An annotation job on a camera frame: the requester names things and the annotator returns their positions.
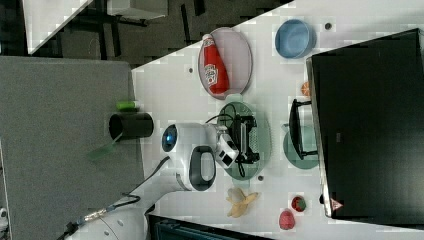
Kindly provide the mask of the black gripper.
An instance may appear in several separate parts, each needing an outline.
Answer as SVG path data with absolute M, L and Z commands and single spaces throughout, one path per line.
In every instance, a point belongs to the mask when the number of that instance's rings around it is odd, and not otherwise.
M 236 115 L 231 125 L 231 137 L 241 152 L 242 163 L 254 164 L 260 160 L 258 153 L 250 147 L 250 132 L 257 127 L 253 116 Z

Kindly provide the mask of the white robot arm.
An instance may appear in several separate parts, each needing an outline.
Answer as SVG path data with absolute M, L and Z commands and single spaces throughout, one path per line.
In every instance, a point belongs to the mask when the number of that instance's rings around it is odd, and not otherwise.
M 67 225 L 58 240 L 147 240 L 146 213 L 163 196 L 177 191 L 206 191 L 216 167 L 246 177 L 246 163 L 260 159 L 249 146 L 256 131 L 252 116 L 220 114 L 213 123 L 177 123 L 162 136 L 165 158 L 154 172 L 117 202 Z

